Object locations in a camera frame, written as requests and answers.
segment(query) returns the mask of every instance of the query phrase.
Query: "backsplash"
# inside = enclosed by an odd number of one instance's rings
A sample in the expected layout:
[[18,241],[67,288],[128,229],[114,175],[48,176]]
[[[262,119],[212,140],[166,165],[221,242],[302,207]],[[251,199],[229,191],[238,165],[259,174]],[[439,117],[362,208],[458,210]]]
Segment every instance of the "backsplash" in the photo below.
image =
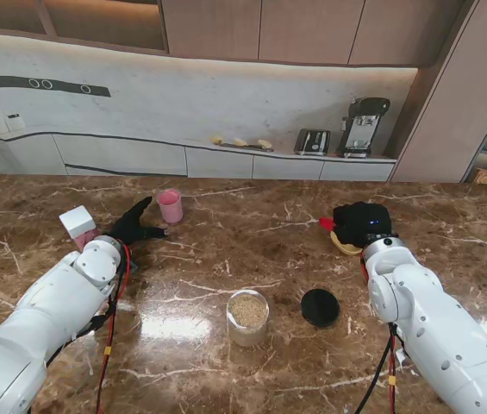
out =
[[208,144],[267,139],[291,152],[301,128],[330,129],[331,148],[353,97],[387,97],[373,153],[381,154],[413,68],[349,68],[184,60],[0,35],[0,76],[101,85],[111,97],[0,88],[0,110],[27,127]]

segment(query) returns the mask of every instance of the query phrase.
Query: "black round lid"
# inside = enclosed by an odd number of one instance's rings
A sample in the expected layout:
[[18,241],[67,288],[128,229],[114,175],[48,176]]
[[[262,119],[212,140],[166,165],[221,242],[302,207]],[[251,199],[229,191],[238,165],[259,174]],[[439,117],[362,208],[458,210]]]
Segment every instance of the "black round lid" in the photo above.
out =
[[301,300],[301,311],[308,323],[319,328],[333,325],[340,313],[339,302],[330,292],[312,289]]

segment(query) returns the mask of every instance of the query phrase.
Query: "brown marble countertop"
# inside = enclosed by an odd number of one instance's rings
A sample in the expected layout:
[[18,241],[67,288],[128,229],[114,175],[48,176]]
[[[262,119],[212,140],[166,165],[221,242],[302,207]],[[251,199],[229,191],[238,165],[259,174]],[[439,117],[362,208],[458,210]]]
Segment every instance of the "brown marble countertop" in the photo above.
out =
[[[59,214],[84,205],[102,228],[148,194],[176,187],[184,220],[134,245],[140,264],[120,304],[103,389],[107,413],[353,413],[387,341],[359,259],[339,253],[319,216],[371,200],[418,260],[487,329],[487,186],[226,179],[0,176],[0,322],[76,247]],[[160,224],[153,201],[142,222]],[[227,338],[225,306],[242,287],[271,304],[266,340]],[[332,329],[300,313],[309,289],[341,304]],[[33,413],[92,413],[106,329],[63,351]],[[449,413],[413,367],[397,374],[399,413]],[[386,378],[364,413],[389,411]]]

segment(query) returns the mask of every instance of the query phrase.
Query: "espresso machine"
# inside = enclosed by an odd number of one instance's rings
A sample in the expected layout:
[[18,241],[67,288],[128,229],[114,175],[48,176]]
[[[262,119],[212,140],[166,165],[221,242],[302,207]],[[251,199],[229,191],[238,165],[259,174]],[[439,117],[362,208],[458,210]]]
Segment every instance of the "espresso machine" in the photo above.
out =
[[381,117],[387,113],[390,100],[384,97],[358,97],[348,107],[343,118],[337,154],[345,158],[367,158]]

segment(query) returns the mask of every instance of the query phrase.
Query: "black glove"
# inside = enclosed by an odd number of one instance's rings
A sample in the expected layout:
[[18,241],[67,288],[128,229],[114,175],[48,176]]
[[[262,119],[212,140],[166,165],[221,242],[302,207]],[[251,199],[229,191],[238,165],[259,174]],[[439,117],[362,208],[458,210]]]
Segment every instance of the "black glove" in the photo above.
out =
[[122,217],[113,224],[109,235],[121,240],[126,245],[130,245],[139,240],[167,237],[168,229],[142,227],[140,224],[140,217],[149,203],[151,203],[151,200],[153,200],[151,196],[146,197],[124,213]]
[[392,233],[389,211],[381,204],[360,201],[333,210],[334,229],[341,244],[364,248],[381,235]]

